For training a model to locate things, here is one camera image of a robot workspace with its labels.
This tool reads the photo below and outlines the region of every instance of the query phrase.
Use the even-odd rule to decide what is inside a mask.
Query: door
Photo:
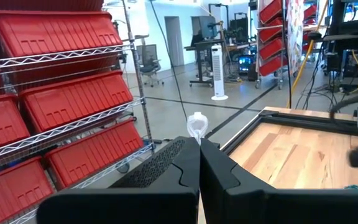
[[[167,30],[167,42],[173,66],[185,64],[183,57],[183,45],[181,42],[180,21],[178,16],[166,16],[165,28]]]

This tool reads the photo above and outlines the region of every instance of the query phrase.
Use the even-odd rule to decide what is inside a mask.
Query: gray office chair
[[[157,58],[157,46],[155,44],[140,45],[136,47],[139,54],[140,72],[149,79],[144,82],[144,85],[150,84],[151,87],[154,83],[163,84],[156,76],[157,72],[161,70],[160,60]]]

